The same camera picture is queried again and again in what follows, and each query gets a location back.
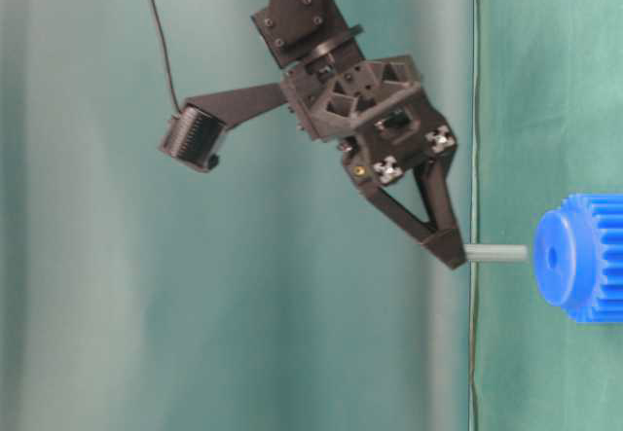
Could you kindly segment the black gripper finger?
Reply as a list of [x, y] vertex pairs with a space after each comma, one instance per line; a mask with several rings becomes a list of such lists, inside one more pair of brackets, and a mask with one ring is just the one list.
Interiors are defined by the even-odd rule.
[[449, 269], [456, 269], [467, 258], [447, 185], [448, 171], [446, 160], [428, 161], [413, 170], [427, 221], [374, 183], [364, 184], [362, 195]]

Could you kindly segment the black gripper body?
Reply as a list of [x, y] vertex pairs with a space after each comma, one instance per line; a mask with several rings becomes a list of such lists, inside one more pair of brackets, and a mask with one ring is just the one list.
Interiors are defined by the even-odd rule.
[[421, 188], [445, 181], [458, 141], [410, 56], [299, 62], [284, 70], [281, 87], [311, 139], [340, 145], [359, 191], [390, 187], [408, 173]]

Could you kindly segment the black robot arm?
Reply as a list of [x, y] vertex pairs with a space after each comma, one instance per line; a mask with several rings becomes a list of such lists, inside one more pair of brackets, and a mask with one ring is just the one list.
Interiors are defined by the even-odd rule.
[[466, 261], [447, 185], [458, 148], [408, 55], [368, 59], [335, 0], [269, 0], [252, 20], [312, 140], [337, 141], [353, 185], [451, 269]]

